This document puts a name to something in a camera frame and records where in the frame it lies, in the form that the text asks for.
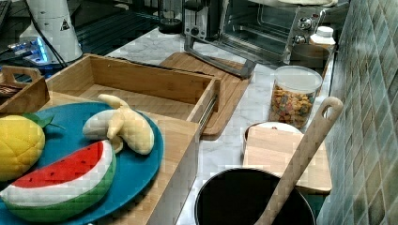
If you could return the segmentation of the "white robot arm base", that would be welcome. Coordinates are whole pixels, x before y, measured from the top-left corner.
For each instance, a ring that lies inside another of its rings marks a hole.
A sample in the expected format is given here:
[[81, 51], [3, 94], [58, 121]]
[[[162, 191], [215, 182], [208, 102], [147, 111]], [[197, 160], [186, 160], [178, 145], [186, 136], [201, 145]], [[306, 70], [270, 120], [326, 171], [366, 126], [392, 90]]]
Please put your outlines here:
[[33, 42], [25, 59], [38, 66], [61, 65], [83, 55], [69, 14], [67, 0], [24, 0], [31, 24], [20, 35]]

